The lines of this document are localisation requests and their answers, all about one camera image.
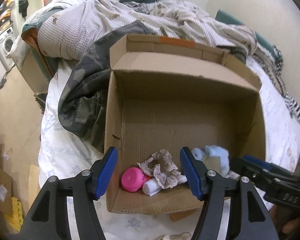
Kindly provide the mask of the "beige lace scrunchie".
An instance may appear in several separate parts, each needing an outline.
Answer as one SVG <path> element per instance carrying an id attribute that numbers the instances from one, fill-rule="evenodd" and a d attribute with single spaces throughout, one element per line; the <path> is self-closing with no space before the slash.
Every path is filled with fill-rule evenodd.
<path id="1" fill-rule="evenodd" d="M 153 153 L 146 161 L 137 165 L 145 175 L 154 178 L 162 189 L 171 189 L 187 182 L 186 177 L 178 170 L 172 160 L 172 155 L 166 149 Z"/>

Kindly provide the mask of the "pink heart-shaped squishy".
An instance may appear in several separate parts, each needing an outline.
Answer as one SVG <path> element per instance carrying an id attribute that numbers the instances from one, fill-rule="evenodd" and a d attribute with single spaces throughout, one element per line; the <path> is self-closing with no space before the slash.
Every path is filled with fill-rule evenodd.
<path id="1" fill-rule="evenodd" d="M 131 167 L 121 176 L 121 186 L 128 192 L 136 192 L 150 179 L 151 177 L 145 175 L 140 168 Z"/>

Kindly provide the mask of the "white plush teddy bear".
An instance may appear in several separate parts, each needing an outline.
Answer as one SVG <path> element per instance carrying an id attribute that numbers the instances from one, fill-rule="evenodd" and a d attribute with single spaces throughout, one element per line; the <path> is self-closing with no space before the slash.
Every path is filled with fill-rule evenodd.
<path id="1" fill-rule="evenodd" d="M 191 233 L 183 232 L 175 235 L 164 235 L 156 238 L 155 240 L 190 240 L 192 237 Z"/>

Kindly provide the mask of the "white floral bed sheet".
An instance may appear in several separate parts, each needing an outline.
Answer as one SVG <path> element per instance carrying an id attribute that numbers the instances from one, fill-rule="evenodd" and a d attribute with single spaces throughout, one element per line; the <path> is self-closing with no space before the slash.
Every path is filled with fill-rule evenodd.
<path id="1" fill-rule="evenodd" d="M 58 102 L 76 64 L 77 61 L 58 60 L 57 72 L 49 84 L 38 155 L 40 185 L 50 176 L 74 177 L 102 158 L 102 153 L 68 132 L 58 120 Z M 266 160 L 294 171 L 300 156 L 300 123 L 290 116 L 282 96 L 253 57 L 247 58 L 247 67 L 262 82 L 260 96 L 266 128 Z M 95 202 L 95 208 L 107 239 L 156 239 L 183 232 L 193 234 L 199 218 L 199 212 L 177 222 L 171 221 L 168 215 L 110 213 L 104 198 Z"/>

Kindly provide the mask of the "brown cardboard box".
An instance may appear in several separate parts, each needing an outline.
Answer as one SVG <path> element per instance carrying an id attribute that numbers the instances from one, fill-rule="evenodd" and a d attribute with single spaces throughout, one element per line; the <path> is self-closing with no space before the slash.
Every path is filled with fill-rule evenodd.
<path id="1" fill-rule="evenodd" d="M 104 146 L 118 151 L 106 191 L 112 213 L 159 215 L 202 202 L 183 184 L 150 197 L 124 190 L 126 169 L 166 149 L 217 145 L 230 157 L 266 157 L 259 78 L 219 48 L 163 36 L 125 35 L 110 48 Z"/>

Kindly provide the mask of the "dark camouflage clothing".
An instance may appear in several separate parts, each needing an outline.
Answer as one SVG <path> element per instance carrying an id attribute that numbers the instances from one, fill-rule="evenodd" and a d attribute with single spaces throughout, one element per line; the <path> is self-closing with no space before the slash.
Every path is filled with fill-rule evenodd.
<path id="1" fill-rule="evenodd" d="M 141 21 L 120 27 L 93 42 L 84 52 L 61 93 L 58 119 L 67 131 L 104 152 L 110 48 L 128 34 L 153 35 Z"/>

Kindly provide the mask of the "white washing machine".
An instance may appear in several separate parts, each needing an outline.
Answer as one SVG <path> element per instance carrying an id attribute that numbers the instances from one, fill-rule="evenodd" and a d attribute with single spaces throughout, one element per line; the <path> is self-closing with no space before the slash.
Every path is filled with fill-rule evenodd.
<path id="1" fill-rule="evenodd" d="M 7 60 L 7 55 L 10 53 L 12 45 L 15 41 L 15 34 L 12 27 L 8 27 L 0 34 L 0 57 Z"/>

